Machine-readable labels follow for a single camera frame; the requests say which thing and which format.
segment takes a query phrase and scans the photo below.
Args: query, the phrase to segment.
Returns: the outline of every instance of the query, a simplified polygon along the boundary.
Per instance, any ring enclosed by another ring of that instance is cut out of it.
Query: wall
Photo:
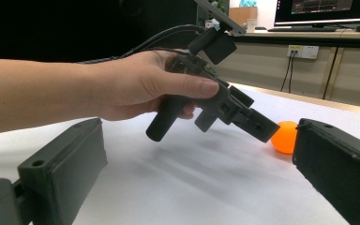
[[[320,47],[317,59],[294,58],[292,66],[288,68],[290,61],[285,56],[288,51],[286,44],[235,44],[235,52],[212,66],[223,81],[274,91],[280,91],[284,84],[283,92],[291,89],[291,93],[298,96],[324,97],[326,100],[360,106],[360,49],[345,48],[341,51],[343,48],[339,48],[337,63],[333,63],[335,47]]]
[[[240,0],[230,0],[230,8],[237,8]],[[257,0],[257,25],[267,29],[274,27],[277,0]]]

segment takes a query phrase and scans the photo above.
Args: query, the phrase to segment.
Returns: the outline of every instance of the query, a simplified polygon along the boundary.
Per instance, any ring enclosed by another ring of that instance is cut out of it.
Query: wire
[[[285,78],[283,79],[283,83],[282,83],[282,86],[281,86],[281,88],[280,88],[280,91],[281,91],[281,92],[282,92],[282,90],[283,90],[283,86],[285,85],[286,78],[288,77],[289,65],[291,64],[293,52],[294,52],[294,51],[291,51],[291,54],[289,55],[288,68],[286,69],[286,75],[285,75]]]
[[[178,25],[169,29],[166,29],[164,31],[159,32],[158,34],[150,37],[149,39],[147,39],[145,42],[143,42],[142,44],[138,45],[137,47],[131,49],[130,51],[122,54],[121,56],[111,56],[108,58],[102,58],[102,59],[95,59],[95,60],[89,60],[89,61],[83,61],[83,62],[79,62],[80,64],[94,64],[94,63],[101,63],[101,62],[106,62],[106,61],[111,61],[114,59],[121,59],[121,58],[125,58],[128,56],[131,56],[134,53],[139,53],[142,51],[145,51],[148,47],[152,46],[153,44],[161,41],[164,38],[167,38],[171,35],[180,33],[180,32],[197,32],[199,34],[203,33],[205,31],[205,28],[198,26],[198,25],[193,25],[193,24],[185,24],[185,25]]]
[[[338,28],[343,28],[343,29],[355,29],[355,26],[345,26],[345,25],[340,25],[340,24],[331,25],[330,27],[338,27]]]
[[[289,86],[288,86],[288,93],[291,93],[291,83],[292,83],[292,74],[293,74],[293,61],[294,57],[296,56],[297,51],[294,51],[292,55],[292,62],[291,62],[291,75],[289,77]]]
[[[146,52],[146,51],[166,51],[166,52],[170,52],[170,53],[189,55],[189,52],[183,52],[180,50],[174,50],[174,49],[170,49],[170,48],[161,48],[161,47],[149,48],[149,49],[142,50],[141,52]]]
[[[179,32],[188,32],[188,31],[203,33],[205,31],[205,28],[198,26],[198,25],[192,25],[192,24],[178,25],[178,26],[169,28],[167,30],[164,30],[164,31],[150,37],[145,42],[143,42],[142,44],[137,46],[136,48],[130,50],[129,52],[124,53],[123,55],[121,55],[115,59],[128,57],[134,53],[138,53],[138,52],[145,50],[146,48],[152,46],[153,44],[161,41],[164,38],[167,38],[167,37],[174,35],[176,33],[179,33]]]

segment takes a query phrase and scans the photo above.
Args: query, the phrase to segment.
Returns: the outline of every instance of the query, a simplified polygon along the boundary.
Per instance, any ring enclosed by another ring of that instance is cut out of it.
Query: orange ball
[[[293,121],[279,122],[279,130],[271,137],[271,144],[283,154],[293,154],[297,124]]]

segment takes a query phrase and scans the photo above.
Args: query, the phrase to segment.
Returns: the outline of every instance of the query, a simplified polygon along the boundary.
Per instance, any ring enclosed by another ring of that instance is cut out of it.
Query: electrical socket
[[[318,55],[318,46],[303,46],[302,58],[316,59]]]
[[[303,46],[302,45],[290,45],[288,48],[287,56],[293,56],[294,58],[301,58],[303,53]]]

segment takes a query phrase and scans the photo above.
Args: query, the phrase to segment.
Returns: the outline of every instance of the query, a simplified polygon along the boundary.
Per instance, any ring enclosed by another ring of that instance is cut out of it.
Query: computer monitor
[[[274,26],[360,24],[360,0],[277,0]]]

